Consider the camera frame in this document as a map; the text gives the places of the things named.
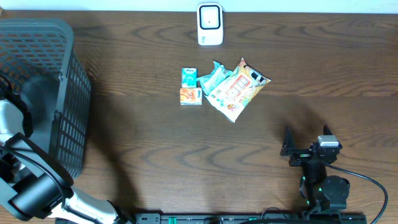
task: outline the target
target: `orange box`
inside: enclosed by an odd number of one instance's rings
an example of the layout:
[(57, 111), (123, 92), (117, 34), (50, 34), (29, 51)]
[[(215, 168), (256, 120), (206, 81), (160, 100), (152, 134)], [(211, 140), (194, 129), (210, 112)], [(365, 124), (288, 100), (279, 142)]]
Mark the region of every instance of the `orange box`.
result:
[(181, 105), (201, 105), (203, 94), (201, 88), (181, 88)]

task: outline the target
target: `table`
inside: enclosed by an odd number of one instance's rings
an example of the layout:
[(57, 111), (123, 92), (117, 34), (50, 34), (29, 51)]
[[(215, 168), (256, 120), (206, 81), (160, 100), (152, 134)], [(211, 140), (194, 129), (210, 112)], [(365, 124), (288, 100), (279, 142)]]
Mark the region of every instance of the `table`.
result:
[[(328, 124), (343, 149), (334, 165), (369, 175), (389, 192), (380, 223), (398, 214), (398, 16), (225, 13), (224, 42), (197, 44), (193, 12), (5, 11), (59, 17), (93, 99), (84, 168), (75, 185), (130, 212), (262, 212), (305, 205), (301, 170), (279, 157), (285, 126), (308, 147)], [(181, 68), (233, 70), (244, 57), (272, 78), (236, 123), (206, 100), (180, 106)], [(347, 211), (369, 222), (383, 202), (351, 182)], [(0, 223), (20, 223), (0, 208)], [(53, 223), (32, 220), (31, 223)]]

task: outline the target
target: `blue plastic package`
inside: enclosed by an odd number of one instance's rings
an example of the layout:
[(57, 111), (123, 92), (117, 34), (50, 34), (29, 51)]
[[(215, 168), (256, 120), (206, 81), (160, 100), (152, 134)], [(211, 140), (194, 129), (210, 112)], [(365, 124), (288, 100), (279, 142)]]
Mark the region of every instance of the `blue plastic package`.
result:
[(197, 78), (200, 82), (201, 88), (205, 95), (209, 95), (218, 84), (232, 74), (232, 71), (227, 70), (224, 65), (214, 62), (214, 70), (209, 75), (204, 75)]

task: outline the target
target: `black cylinder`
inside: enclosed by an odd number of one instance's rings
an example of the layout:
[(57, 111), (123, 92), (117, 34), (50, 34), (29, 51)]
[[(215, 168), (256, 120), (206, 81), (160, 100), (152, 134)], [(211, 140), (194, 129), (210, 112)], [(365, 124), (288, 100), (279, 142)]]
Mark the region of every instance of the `black cylinder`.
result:
[(307, 193), (309, 205), (315, 206), (317, 200), (313, 194), (313, 188), (316, 184), (322, 183), (327, 177), (326, 167), (320, 162), (306, 162), (302, 166), (303, 176), (305, 177), (304, 186)]
[(43, 174), (28, 186), (24, 186), (11, 201), (23, 213), (40, 218), (45, 215), (43, 208), (59, 198), (60, 192), (57, 186), (48, 175)]

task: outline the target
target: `white wall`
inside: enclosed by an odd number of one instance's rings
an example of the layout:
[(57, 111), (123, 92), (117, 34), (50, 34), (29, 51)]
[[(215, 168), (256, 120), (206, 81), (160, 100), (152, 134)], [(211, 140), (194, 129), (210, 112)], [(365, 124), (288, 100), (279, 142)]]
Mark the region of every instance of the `white wall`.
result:
[[(0, 0), (3, 9), (195, 11), (199, 0)], [(226, 12), (398, 13), (398, 0), (215, 0)]]

